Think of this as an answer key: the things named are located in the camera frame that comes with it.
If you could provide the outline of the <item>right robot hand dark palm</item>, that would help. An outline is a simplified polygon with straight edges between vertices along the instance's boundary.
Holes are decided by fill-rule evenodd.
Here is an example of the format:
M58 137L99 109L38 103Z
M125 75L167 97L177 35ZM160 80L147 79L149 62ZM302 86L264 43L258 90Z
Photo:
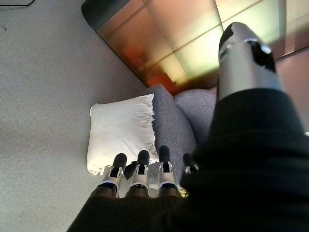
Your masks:
M309 138L271 49L243 23L219 43L220 76L208 140L185 160L194 171L157 198L140 184L122 199L102 183L71 232L306 232Z

